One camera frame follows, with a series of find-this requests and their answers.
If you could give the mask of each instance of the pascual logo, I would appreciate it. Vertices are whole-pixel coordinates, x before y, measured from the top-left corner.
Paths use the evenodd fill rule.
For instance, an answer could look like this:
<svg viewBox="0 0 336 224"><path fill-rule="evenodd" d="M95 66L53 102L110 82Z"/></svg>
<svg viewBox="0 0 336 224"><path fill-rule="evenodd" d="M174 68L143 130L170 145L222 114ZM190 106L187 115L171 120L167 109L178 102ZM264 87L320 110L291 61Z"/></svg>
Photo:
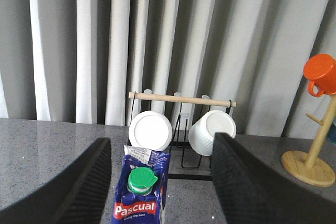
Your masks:
<svg viewBox="0 0 336 224"><path fill-rule="evenodd" d="M124 205L123 203L117 202L114 205L114 213L113 216L121 220L122 218L135 214L137 212L146 212L148 214L155 214L156 212L156 202L154 201L139 201L132 205Z"/></svg>

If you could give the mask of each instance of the green bottle cap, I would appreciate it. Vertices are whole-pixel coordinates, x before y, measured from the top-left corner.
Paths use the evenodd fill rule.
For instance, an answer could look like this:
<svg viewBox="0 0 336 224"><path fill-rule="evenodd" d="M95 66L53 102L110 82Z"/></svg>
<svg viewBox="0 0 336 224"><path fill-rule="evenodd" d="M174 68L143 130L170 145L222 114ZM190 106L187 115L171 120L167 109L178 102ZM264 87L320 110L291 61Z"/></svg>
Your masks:
<svg viewBox="0 0 336 224"><path fill-rule="evenodd" d="M128 177L128 188L135 194L147 194L156 181L157 177L150 168L138 167Z"/></svg>

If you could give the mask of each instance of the white curtain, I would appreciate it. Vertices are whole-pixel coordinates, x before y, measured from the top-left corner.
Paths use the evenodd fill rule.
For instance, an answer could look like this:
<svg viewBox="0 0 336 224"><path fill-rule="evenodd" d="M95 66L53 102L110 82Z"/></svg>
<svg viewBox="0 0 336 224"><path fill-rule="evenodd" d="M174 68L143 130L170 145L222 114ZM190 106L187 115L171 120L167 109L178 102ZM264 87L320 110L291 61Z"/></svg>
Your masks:
<svg viewBox="0 0 336 224"><path fill-rule="evenodd" d="M330 98L307 93L302 69L336 58L335 1L0 0L0 117L128 125L128 92L151 89L234 100L241 134L314 138L305 113ZM201 108L182 109L192 123Z"/></svg>

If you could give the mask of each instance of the countertop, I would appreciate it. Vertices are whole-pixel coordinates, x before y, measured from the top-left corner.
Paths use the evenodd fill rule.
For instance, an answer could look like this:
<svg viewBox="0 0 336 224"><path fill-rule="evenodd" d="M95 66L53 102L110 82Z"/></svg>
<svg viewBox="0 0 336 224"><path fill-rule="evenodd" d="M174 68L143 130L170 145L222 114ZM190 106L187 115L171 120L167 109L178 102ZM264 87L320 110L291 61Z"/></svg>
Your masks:
<svg viewBox="0 0 336 224"><path fill-rule="evenodd" d="M112 179L101 218L101 224L109 224L128 139L124 126L0 119L0 209L50 181L98 137L111 139ZM206 157L197 170L180 168L181 152L173 147L171 173L210 174ZM186 150L186 165L194 165L195 157L192 150ZM226 223L212 182L169 179L165 223Z"/></svg>

